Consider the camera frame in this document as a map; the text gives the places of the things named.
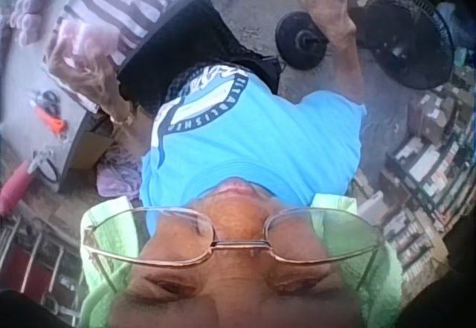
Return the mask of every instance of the black fan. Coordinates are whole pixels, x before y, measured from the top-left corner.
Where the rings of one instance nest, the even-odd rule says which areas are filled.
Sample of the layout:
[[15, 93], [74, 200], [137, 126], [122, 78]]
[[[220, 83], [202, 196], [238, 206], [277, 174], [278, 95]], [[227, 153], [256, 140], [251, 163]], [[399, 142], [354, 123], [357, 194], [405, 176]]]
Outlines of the black fan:
[[[426, 90], [449, 80], [454, 60], [451, 34], [427, 0], [368, 0], [365, 8], [350, 10], [350, 16], [357, 25], [358, 44], [370, 49], [384, 72], [396, 82]], [[322, 59], [327, 41], [319, 31], [314, 36], [307, 32], [303, 42], [302, 32], [290, 25], [296, 17], [292, 13], [278, 25], [277, 48], [285, 61], [292, 60], [291, 67], [308, 70], [309, 66], [302, 66], [305, 61], [298, 62], [296, 57], [306, 52], [315, 54], [317, 49], [316, 56]], [[302, 20], [300, 23], [300, 29], [306, 28]], [[285, 39], [286, 33], [288, 36], [292, 33], [292, 41]]]

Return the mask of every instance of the floor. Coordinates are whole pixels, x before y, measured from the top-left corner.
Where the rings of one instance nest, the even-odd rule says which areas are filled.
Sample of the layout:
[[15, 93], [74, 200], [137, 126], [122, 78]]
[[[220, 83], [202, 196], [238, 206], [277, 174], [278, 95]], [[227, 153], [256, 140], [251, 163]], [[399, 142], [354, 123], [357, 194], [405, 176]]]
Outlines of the floor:
[[[277, 54], [274, 30], [282, 16], [301, 10], [298, 0], [212, 0], [228, 27], [245, 46], [266, 55]], [[416, 94], [389, 79], [372, 55], [361, 51], [367, 84], [367, 117], [361, 132], [361, 169], [377, 187], [387, 152], [395, 150], [407, 135], [407, 104]], [[298, 103], [307, 94], [331, 89], [332, 60], [327, 54], [313, 71], [288, 67], [280, 84], [280, 95]]]

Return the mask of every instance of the person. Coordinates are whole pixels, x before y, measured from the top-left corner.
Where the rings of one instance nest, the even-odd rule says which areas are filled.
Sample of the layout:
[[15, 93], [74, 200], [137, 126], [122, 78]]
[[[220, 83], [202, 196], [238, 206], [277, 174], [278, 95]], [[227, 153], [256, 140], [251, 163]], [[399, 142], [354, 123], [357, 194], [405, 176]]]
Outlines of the person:
[[[274, 96], [246, 68], [216, 64], [187, 79], [148, 126], [144, 119], [137, 126], [137, 110], [120, 97], [113, 71], [97, 52], [91, 51], [95, 66], [89, 68], [101, 76], [81, 74], [82, 81], [62, 61], [66, 45], [51, 51], [50, 71], [72, 79], [86, 96], [100, 94], [124, 143], [144, 155], [141, 200], [145, 208], [162, 208], [147, 211], [148, 236], [138, 258], [146, 264], [134, 265], [115, 296], [111, 327], [364, 326], [340, 268], [326, 263], [329, 246], [310, 230], [313, 212], [279, 225], [280, 213], [309, 207], [316, 193], [344, 195], [358, 167], [365, 115], [347, 0], [301, 2], [329, 39], [335, 88], [299, 104]], [[94, 79], [100, 79], [96, 86]], [[264, 231], [272, 255], [264, 252]], [[222, 243], [212, 252], [216, 239]], [[261, 243], [253, 248], [253, 240]], [[324, 264], [286, 265], [283, 257]], [[169, 264], [157, 267], [156, 260]], [[175, 268], [177, 262], [186, 267]]]

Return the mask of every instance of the raised arm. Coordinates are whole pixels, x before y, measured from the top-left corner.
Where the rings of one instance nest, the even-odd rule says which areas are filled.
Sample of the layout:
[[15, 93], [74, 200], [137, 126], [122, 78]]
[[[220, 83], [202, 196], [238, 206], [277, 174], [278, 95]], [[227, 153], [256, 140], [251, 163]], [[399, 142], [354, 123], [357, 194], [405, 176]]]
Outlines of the raised arm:
[[334, 58], [336, 88], [354, 103], [364, 102], [364, 79], [358, 61], [356, 26], [347, 11], [347, 0], [300, 0], [329, 40]]

